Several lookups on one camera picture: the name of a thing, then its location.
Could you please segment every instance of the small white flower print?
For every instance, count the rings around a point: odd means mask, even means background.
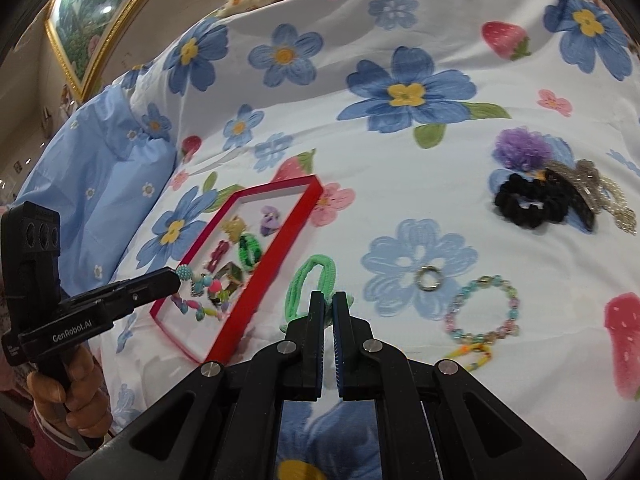
[[[142,186],[142,196],[152,196],[156,191],[156,188],[150,182],[147,182],[144,186]]]

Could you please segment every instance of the bed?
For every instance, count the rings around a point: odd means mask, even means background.
[[[324,193],[291,268],[330,256],[352,314],[428,363],[456,347],[443,320],[460,287],[510,280],[520,334],[474,375],[603,479],[640,426],[640,347],[633,326],[620,341],[613,315],[640,305],[638,238],[607,212],[593,232],[575,211],[536,230],[506,221],[493,200],[513,168],[494,150],[503,130],[539,132],[553,160],[592,160],[638,208],[640,67],[627,43],[590,0],[286,0],[212,13],[78,110],[18,201],[58,209],[82,233],[60,260],[75,294],[176,266],[214,214],[199,200],[213,172],[218,196],[315,173]],[[424,265],[443,274],[436,292],[413,283]],[[289,280],[283,268],[233,362],[282,339]],[[460,321],[473,332],[504,318],[498,292],[469,301]],[[116,431],[196,366],[148,310],[92,341]],[[373,405],[338,402],[330,328],[325,349],[321,400],[285,406],[276,478],[379,479]]]

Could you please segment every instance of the floral bedsheet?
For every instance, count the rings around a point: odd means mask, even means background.
[[[520,335],[474,374],[588,478],[604,478],[640,428],[640,326],[616,316],[605,326],[607,303],[640,288],[639,241],[606,213],[593,233],[575,212],[535,231],[505,221],[492,203],[500,184],[538,173],[494,145],[505,129],[539,132],[552,158],[593,160],[640,207],[638,69],[591,0],[286,0],[212,13],[114,83],[139,124],[178,150],[114,278],[174,266],[234,190],[316,173],[324,193],[299,263],[332,257],[353,314],[431,363],[456,347],[442,319],[460,287],[510,280]],[[441,269],[435,292],[414,285],[424,265]],[[286,277],[274,286],[279,300],[255,314],[235,361],[282,338]],[[506,301],[491,294],[469,300],[465,328],[504,319]],[[328,329],[322,399],[285,408],[279,480],[380,478],[372,404],[337,402],[331,341]],[[194,367],[148,308],[94,343],[117,429]]]

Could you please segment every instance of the picture frame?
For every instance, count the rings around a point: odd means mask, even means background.
[[[100,74],[114,46],[148,0],[51,0],[45,30],[80,104],[101,85]]]
[[[222,236],[223,222],[238,213],[242,214],[243,206],[253,203],[257,206],[256,210],[259,210],[259,207],[264,205],[263,201],[274,203],[278,199],[284,199],[289,202],[289,207],[284,215],[282,227],[269,241],[255,272],[248,278],[245,276],[245,283],[236,293],[238,298],[224,321],[206,317],[202,322],[198,322],[194,320],[191,312],[188,316],[185,312],[181,313],[171,298],[157,300],[152,305],[150,314],[156,325],[188,358],[197,363],[214,360],[222,364],[231,359],[250,319],[276,279],[287,255],[292,252],[292,246],[307,225],[307,220],[321,195],[320,181],[315,175],[308,175],[236,191],[226,200],[184,255],[180,265],[192,266],[192,269],[200,272],[201,264],[207,261],[210,252]],[[231,248],[231,252],[237,251],[237,248]],[[184,282],[181,289],[188,287]]]

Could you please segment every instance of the black scrunchie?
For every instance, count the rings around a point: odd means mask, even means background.
[[[542,202],[542,208],[535,204],[530,204],[528,208],[521,207],[519,196]],[[569,212],[569,198],[560,187],[542,180],[530,182],[517,173],[511,174],[507,182],[500,186],[494,204],[502,216],[517,226],[532,229],[543,222],[561,222]]]

